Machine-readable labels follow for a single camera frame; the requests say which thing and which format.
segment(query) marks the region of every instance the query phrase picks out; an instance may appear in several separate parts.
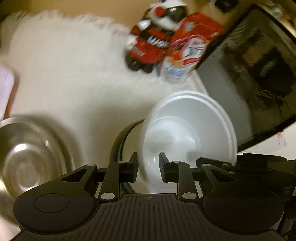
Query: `white plastic bowl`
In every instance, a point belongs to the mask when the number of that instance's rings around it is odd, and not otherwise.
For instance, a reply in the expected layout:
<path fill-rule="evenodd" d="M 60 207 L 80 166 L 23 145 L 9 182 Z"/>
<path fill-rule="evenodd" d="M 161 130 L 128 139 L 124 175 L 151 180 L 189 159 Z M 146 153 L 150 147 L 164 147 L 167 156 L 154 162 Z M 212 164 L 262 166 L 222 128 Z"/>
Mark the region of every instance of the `white plastic bowl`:
<path fill-rule="evenodd" d="M 159 153 L 191 167 L 196 167 L 199 157 L 235 164 L 237 141 L 230 118 L 214 99 L 195 91 L 180 91 L 152 109 L 143 123 L 138 150 L 146 189 L 169 193 L 175 192 L 176 184 L 162 182 Z"/>

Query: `red ear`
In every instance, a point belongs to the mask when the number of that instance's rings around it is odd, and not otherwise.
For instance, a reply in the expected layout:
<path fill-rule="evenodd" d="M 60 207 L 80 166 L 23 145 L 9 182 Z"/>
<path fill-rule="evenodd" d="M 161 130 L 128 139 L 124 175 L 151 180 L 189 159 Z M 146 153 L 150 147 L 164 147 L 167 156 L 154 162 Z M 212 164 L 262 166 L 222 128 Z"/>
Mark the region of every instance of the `red ear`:
<path fill-rule="evenodd" d="M 165 15 L 165 9 L 163 9 L 162 7 L 157 7 L 157 8 L 155 8 L 154 13 L 156 16 L 161 18 Z"/>

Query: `red snack package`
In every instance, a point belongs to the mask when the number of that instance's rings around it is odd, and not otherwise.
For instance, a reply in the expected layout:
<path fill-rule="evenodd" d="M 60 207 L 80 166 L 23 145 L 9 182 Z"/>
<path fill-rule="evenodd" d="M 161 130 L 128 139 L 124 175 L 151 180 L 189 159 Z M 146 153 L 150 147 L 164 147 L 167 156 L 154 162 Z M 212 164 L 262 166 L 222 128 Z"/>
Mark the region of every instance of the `red snack package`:
<path fill-rule="evenodd" d="M 213 19 L 196 12 L 184 19 L 173 36 L 160 73 L 169 82 L 181 83 L 195 69 L 208 44 L 224 30 Z"/>

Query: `silver bowl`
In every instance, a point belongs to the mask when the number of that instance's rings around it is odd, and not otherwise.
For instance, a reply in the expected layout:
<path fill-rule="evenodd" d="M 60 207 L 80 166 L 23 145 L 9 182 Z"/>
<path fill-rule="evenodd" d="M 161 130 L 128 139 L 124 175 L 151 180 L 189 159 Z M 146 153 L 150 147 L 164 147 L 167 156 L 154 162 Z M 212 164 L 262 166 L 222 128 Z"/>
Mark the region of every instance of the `silver bowl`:
<path fill-rule="evenodd" d="M 62 150 L 48 129 L 25 117 L 0 122 L 1 216 L 15 223 L 15 198 L 65 173 Z"/>

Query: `toy figure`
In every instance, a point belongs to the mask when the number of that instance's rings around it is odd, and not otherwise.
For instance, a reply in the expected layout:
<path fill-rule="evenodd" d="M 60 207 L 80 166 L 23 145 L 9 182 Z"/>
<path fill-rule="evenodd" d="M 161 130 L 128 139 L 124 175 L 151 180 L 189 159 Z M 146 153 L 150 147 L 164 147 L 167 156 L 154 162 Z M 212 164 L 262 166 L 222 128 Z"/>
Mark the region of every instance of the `toy figure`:
<path fill-rule="evenodd" d="M 127 66 L 134 71 L 151 73 L 166 52 L 174 32 L 186 17 L 186 3 L 162 0 L 152 4 L 130 31 L 126 44 Z"/>

